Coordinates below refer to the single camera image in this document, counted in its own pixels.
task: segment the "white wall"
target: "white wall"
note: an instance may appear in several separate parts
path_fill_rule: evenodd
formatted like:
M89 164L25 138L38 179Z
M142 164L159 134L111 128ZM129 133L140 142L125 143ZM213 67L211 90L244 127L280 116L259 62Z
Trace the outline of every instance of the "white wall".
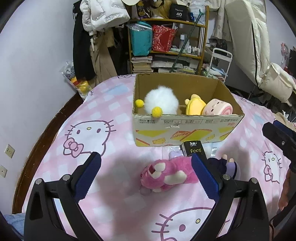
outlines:
M0 210L11 213L15 187L39 136L74 90L59 70L72 60L75 0L25 0L0 33ZM4 150L10 144L10 159Z
M291 49L293 46L296 47L296 37L290 29L288 23L285 21L284 17L273 5L273 3L269 0L265 0L265 2L267 13L267 29L270 41L270 62L281 65L283 58L281 55L281 43L286 43L289 49ZM216 17L216 12L210 12L207 33L208 38L210 38L213 33ZM228 51L232 52L232 43L229 42L227 46ZM227 69L227 63L224 63L224 61L220 61L219 66L225 70ZM251 82L251 80L235 64L235 61L232 61L230 65L226 84L246 92L250 92L254 87L254 84Z

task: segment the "red gift bag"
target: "red gift bag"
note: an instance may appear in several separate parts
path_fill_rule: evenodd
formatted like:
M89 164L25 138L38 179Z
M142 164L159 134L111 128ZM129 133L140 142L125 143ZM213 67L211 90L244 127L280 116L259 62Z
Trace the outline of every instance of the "red gift bag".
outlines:
M154 51L168 52L176 35L176 30L163 25L153 25L152 48Z

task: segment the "bed sheet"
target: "bed sheet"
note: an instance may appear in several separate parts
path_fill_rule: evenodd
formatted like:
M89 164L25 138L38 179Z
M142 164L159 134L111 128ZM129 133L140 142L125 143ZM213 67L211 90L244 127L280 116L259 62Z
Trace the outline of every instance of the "bed sheet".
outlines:
M58 180L96 151L102 154L102 166L79 205L105 241L180 241L193 237L214 205L199 182L148 196L139 193L142 169L157 159L167 159L172 148L135 145L131 115L134 81L135 75L104 81L65 121L33 178L23 211L34 180ZM272 112L236 95L234 98L245 117L224 141L203 147L208 157L217 147L217 158L223 154L234 158L241 180L259 180L271 218L278 210L289 160L262 135L263 124L274 121ZM227 232L237 201L220 235ZM74 236L60 202L55 202L65 230Z

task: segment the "pink bow print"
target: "pink bow print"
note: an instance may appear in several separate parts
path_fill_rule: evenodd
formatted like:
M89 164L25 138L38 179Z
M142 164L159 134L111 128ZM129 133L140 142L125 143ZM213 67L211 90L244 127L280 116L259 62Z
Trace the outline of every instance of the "pink bow print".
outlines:
M271 172L271 168L269 165L266 165L264 168L264 174L265 174L265 181L272 181L273 174Z
M76 158L82 152L84 145L78 144L73 137L70 137L64 142L64 148L71 150L72 157Z

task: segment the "yellow pom-pom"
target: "yellow pom-pom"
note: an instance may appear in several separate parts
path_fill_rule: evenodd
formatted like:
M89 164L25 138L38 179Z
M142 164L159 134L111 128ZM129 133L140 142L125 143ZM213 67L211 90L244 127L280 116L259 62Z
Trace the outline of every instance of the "yellow pom-pom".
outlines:
M138 99L135 101L135 104L137 108L142 108L144 106L144 101Z
M151 114L152 114L152 116L153 116L154 118L159 118L159 117L162 116L163 111L162 111L162 109L161 109L160 107L157 106L157 107L154 107L154 108L152 109Z

